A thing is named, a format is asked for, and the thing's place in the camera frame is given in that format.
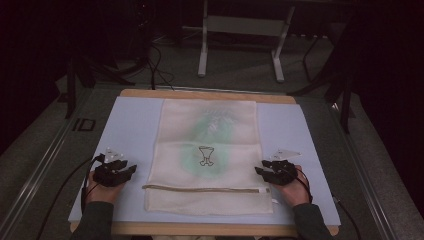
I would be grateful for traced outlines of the light blue table mat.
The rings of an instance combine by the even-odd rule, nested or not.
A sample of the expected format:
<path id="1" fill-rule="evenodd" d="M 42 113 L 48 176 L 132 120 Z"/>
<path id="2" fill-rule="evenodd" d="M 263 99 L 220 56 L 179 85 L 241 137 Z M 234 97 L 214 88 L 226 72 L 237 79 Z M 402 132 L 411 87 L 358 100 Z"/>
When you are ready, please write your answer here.
<path id="1" fill-rule="evenodd" d="M 273 212 L 270 214 L 246 215 L 185 215 L 145 209 L 145 190 L 155 152 L 155 143 L 163 102 L 165 98 L 119 97 L 116 99 L 101 139 L 98 153 L 107 148 L 121 153 L 137 170 L 121 192 L 115 204 L 113 223 L 146 224 L 172 223 L 290 226 L 293 212 L 268 182 L 271 190 Z M 257 105 L 257 120 L 262 160 L 268 160 L 278 149 L 300 152 L 290 162 L 300 165 L 311 182 L 313 201 L 320 207 L 324 222 L 328 226 L 340 224 L 339 214 L 333 202 L 329 186 L 323 173 L 303 111 L 297 104 L 262 103 Z"/>

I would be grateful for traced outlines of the black floor socket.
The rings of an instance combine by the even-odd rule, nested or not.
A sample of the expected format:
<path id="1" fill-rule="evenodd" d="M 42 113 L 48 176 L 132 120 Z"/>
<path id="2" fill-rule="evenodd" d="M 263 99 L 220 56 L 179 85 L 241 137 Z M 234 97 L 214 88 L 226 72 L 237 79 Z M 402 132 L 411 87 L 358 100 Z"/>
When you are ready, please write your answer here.
<path id="1" fill-rule="evenodd" d="M 96 121 L 94 119 L 78 118 L 74 123 L 72 130 L 78 132 L 89 132 L 93 131 L 95 126 Z"/>

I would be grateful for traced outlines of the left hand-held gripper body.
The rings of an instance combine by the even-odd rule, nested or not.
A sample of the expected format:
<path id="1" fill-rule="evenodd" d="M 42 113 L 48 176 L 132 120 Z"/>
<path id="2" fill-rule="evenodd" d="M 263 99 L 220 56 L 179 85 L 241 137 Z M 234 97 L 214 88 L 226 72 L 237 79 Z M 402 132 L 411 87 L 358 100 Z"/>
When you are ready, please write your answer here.
<path id="1" fill-rule="evenodd" d="M 107 148 L 104 153 L 97 157 L 97 160 L 100 162 L 100 165 L 94 170 L 93 179 L 95 182 L 105 187 L 115 187 L 128 180 L 128 177 L 122 174 L 124 169 L 114 169 L 114 162 L 116 160 L 124 160 L 121 153 Z"/>

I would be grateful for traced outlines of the white mesh laundry bag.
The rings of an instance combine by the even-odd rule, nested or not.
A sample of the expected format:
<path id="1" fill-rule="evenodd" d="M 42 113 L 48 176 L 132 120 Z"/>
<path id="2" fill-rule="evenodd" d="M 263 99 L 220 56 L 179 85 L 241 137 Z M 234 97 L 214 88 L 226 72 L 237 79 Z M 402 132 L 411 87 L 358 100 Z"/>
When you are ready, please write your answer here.
<path id="1" fill-rule="evenodd" d="M 216 178 L 194 176 L 181 164 L 181 150 L 206 111 L 233 120 L 227 170 Z M 256 173 L 262 160 L 254 101 L 167 99 L 145 190 L 145 209 L 185 215 L 246 215 L 273 212 L 271 190 Z"/>

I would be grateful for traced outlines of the white metal stand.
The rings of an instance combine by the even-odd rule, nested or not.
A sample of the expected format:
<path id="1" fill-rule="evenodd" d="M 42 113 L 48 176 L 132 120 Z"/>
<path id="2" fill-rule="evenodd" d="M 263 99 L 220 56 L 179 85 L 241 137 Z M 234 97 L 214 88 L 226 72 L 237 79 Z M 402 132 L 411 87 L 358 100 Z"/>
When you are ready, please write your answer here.
<path id="1" fill-rule="evenodd" d="M 230 33 L 241 35 L 257 35 L 277 37 L 278 44 L 270 52 L 273 64 L 274 74 L 278 83 L 283 83 L 285 77 L 283 74 L 283 66 L 281 63 L 280 55 L 283 50 L 285 40 L 288 35 L 292 18 L 294 16 L 296 7 L 289 5 L 287 14 L 284 20 L 271 20 L 271 19 L 255 19 L 245 17 L 232 17 L 222 15 L 210 15 L 208 11 L 208 4 L 211 0 L 202 1 L 202 26 L 199 28 L 202 35 L 200 57 L 198 63 L 197 75 L 205 77 L 207 71 L 208 60 L 208 33 Z"/>

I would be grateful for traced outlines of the person's left hand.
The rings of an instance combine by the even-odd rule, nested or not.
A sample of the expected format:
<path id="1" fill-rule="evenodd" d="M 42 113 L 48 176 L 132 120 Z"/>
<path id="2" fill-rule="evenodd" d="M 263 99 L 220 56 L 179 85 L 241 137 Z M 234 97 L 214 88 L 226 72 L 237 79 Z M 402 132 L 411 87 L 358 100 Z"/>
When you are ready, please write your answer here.
<path id="1" fill-rule="evenodd" d="M 96 182 L 91 182 L 88 186 L 85 202 L 107 202 L 114 204 L 123 188 L 124 184 L 115 187 L 105 187 Z"/>

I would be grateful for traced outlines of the black stand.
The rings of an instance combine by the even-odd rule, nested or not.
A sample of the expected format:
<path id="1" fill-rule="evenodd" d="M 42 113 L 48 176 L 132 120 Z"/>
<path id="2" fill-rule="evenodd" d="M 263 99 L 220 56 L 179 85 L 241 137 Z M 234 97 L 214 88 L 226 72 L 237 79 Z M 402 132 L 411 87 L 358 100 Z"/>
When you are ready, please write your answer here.
<path id="1" fill-rule="evenodd" d="M 74 55 L 67 65 L 67 92 L 64 94 L 67 103 L 66 119 L 69 119 L 76 109 L 76 79 L 79 79 L 84 87 L 93 88 L 96 83 L 92 74 L 93 71 L 105 75 L 113 82 L 134 86 L 134 83 L 121 78 L 118 74 L 113 73 L 111 70 L 96 63 L 94 60 L 86 56 Z"/>
<path id="2" fill-rule="evenodd" d="M 324 85 L 328 86 L 324 94 L 327 103 L 340 105 L 340 125 L 349 134 L 350 100 L 352 95 L 353 75 L 358 57 L 358 41 L 356 40 L 357 26 L 355 19 L 347 23 L 331 23 L 330 28 L 338 31 L 339 37 L 326 60 L 323 68 L 306 87 L 288 92 L 288 96 L 303 96 Z"/>

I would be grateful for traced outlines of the metal floor rail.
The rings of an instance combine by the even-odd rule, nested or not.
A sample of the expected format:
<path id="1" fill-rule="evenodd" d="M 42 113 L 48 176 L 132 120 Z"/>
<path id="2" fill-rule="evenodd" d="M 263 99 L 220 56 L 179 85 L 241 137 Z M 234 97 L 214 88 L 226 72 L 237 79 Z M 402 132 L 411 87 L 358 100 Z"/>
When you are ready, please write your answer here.
<path id="1" fill-rule="evenodd" d="M 53 103 L 0 156 L 0 240 L 67 240 L 68 215 L 75 202 L 90 149 Z"/>
<path id="2" fill-rule="evenodd" d="M 396 240 L 391 208 L 394 200 L 389 187 L 403 187 L 403 184 L 387 150 L 361 106 L 349 108 L 348 114 L 353 114 L 353 117 L 348 118 L 348 132 L 340 123 L 341 105 L 331 104 L 330 110 L 336 125 L 341 129 L 358 183 L 381 239 Z"/>

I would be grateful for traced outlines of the person's right hand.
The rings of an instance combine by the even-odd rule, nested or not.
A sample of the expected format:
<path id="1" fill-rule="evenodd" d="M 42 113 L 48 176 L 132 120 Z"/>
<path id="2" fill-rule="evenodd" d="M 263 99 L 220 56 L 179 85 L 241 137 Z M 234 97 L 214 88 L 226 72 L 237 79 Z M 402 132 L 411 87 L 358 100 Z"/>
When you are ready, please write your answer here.
<path id="1" fill-rule="evenodd" d="M 280 192 L 281 196 L 290 207 L 309 204 L 311 202 L 310 193 L 308 191 L 308 180 L 305 178 L 300 165 L 296 165 L 296 169 L 298 172 L 297 180 L 284 186 L 273 184 L 273 187 Z"/>

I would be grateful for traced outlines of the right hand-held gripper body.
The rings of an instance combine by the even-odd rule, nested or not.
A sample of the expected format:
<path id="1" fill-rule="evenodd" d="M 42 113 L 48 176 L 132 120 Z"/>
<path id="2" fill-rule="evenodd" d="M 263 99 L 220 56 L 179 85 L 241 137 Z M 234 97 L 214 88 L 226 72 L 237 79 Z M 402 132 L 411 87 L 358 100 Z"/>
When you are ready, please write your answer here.
<path id="1" fill-rule="evenodd" d="M 273 169 L 267 168 L 267 171 L 272 171 L 273 176 L 264 176 L 264 181 L 280 186 L 287 185 L 293 182 L 297 177 L 297 169 L 290 159 L 299 157 L 300 152 L 278 149 L 272 154 L 268 161 L 275 161 L 275 167 Z"/>

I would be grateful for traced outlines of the pale green cloth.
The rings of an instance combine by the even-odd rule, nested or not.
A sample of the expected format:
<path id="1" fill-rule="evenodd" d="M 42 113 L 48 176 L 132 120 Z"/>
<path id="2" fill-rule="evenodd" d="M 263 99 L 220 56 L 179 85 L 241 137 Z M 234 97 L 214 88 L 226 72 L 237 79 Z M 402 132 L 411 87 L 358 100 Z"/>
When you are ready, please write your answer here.
<path id="1" fill-rule="evenodd" d="M 229 164 L 229 143 L 233 120 L 219 111 L 206 111 L 190 129 L 183 142 L 181 164 L 194 176 L 216 178 Z"/>

